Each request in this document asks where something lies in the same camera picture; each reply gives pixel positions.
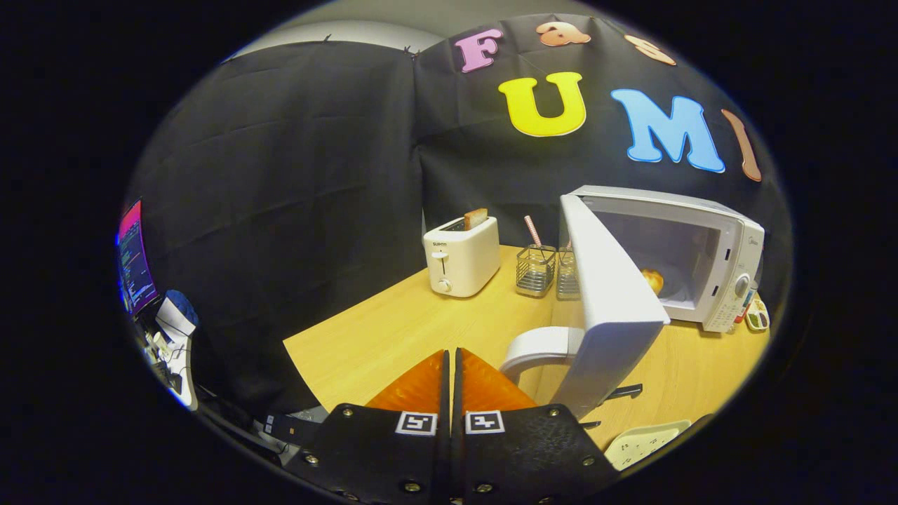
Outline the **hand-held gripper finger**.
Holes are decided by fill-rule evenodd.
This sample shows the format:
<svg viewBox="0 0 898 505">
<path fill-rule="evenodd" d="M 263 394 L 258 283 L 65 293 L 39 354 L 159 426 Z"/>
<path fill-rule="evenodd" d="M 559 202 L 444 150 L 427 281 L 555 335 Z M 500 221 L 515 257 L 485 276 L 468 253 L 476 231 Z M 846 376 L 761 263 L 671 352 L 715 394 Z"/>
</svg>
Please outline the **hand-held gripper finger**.
<svg viewBox="0 0 898 505">
<path fill-rule="evenodd" d="M 535 405 L 468 349 L 455 353 L 453 496 L 465 504 L 578 504 L 620 472 L 564 405 Z"/>
<path fill-rule="evenodd" d="M 449 501 L 449 353 L 440 349 L 366 405 L 341 403 L 286 473 L 353 504 Z"/>
</svg>

